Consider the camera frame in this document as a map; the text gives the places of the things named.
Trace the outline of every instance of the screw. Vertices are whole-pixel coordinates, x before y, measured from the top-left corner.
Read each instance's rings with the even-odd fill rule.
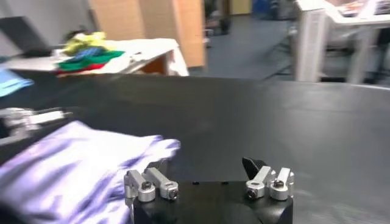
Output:
[[[141,185],[141,189],[142,189],[142,190],[148,190],[148,189],[150,189],[151,187],[152,187],[152,183],[149,182],[149,181],[145,181],[145,182],[143,182],[142,185]]]
[[[257,198],[257,192],[253,189],[249,189],[247,192],[246,192],[246,197],[249,199],[249,200],[254,200]]]
[[[170,193],[169,193],[169,199],[171,199],[171,200],[176,200],[177,199],[177,196],[178,196],[178,193],[177,193],[177,190],[172,190],[172,191],[170,191]]]
[[[274,187],[276,187],[276,188],[281,188],[284,185],[285,185],[285,183],[281,180],[275,180],[275,182],[274,182]]]

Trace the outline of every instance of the light blue cloth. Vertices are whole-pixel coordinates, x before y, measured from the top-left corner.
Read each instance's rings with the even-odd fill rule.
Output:
[[[0,167],[0,203],[39,224],[121,224],[127,170],[143,172],[180,147],[161,136],[136,137],[72,122]]]
[[[9,95],[32,84],[34,82],[31,79],[23,79],[12,71],[0,67],[0,97]]]

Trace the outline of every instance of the wooden cabinet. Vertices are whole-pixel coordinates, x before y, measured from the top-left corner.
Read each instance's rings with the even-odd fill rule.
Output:
[[[250,14],[252,11],[252,0],[230,0],[230,5],[232,15]]]
[[[205,66],[201,0],[90,0],[99,28],[113,40],[173,38],[187,66]]]

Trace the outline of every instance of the black tabletop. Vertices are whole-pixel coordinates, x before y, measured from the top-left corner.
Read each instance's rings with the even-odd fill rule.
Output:
[[[79,108],[93,128],[177,138],[170,176],[178,181],[246,180],[243,156],[290,167],[295,223],[390,223],[389,90],[140,75],[54,83],[0,107]]]

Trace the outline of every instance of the red cloth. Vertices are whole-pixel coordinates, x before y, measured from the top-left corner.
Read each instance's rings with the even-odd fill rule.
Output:
[[[77,72],[84,72],[84,71],[90,71],[90,70],[95,70],[95,69],[101,69],[105,66],[106,63],[104,64],[92,64],[89,65],[86,68],[80,69],[80,70],[75,70],[75,71],[62,71],[61,69],[57,70],[57,74],[70,74],[70,73],[77,73]]]

